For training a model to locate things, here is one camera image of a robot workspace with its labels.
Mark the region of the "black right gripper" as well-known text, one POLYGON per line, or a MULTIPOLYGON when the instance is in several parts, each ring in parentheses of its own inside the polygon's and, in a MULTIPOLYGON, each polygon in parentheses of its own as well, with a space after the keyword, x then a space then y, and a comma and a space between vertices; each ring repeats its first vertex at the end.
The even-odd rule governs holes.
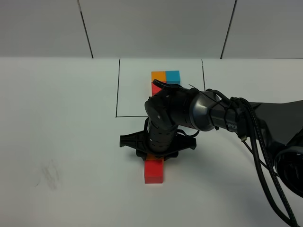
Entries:
POLYGON ((165 161, 176 158, 180 151, 196 148, 196 136, 187 135, 177 125, 168 130, 157 127, 150 118, 144 122, 144 129, 128 135, 121 135, 119 146, 135 149, 135 153, 142 160, 148 157, 163 158, 165 161))

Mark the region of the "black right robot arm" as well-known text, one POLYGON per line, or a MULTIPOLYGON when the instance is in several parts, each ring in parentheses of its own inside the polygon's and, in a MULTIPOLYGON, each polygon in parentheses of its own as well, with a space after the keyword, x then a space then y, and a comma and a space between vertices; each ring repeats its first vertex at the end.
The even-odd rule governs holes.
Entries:
POLYGON ((195 149, 196 131, 226 129, 241 140, 257 140, 267 168, 295 194, 303 194, 303 103, 254 103, 227 98, 217 90, 187 89, 154 80, 158 93, 145 102, 147 119, 140 132, 120 136, 120 146, 137 156, 169 159, 181 150, 195 149))

